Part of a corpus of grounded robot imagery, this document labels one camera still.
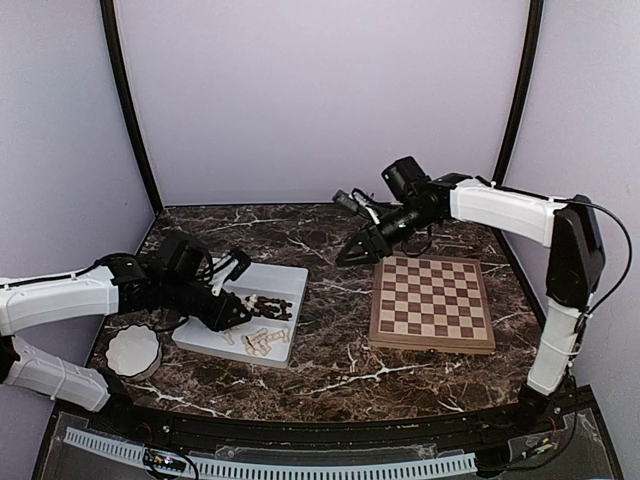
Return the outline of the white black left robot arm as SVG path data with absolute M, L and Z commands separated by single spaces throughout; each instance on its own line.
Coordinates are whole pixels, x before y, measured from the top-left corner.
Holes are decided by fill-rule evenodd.
M 1 283 L 1 382 L 101 412 L 120 436 L 141 427 L 140 412 L 113 374 L 48 354 L 18 332 L 61 320 L 159 308 L 195 317 L 212 331 L 246 323 L 250 310 L 224 285 L 237 280 L 250 258 L 233 249 L 202 269 L 204 253 L 137 257 L 111 254 L 79 272 Z

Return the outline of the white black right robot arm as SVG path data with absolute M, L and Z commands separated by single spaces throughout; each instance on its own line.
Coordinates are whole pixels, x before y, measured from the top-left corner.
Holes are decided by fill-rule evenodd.
M 398 206 L 382 215 L 356 192 L 337 191 L 332 200 L 365 218 L 340 251 L 340 266 L 376 264 L 395 245 L 445 220 L 471 222 L 520 235 L 549 251 L 548 312 L 535 360 L 521 389 L 528 396 L 510 413 L 521 434 L 534 432 L 549 416 L 550 397 L 579 352 L 586 324 L 599 307 L 594 295 L 605 266 L 596 218 L 601 206 L 587 197 L 547 197 L 515 191 L 480 177 L 450 173 L 437 179 L 388 171 L 386 181 Z

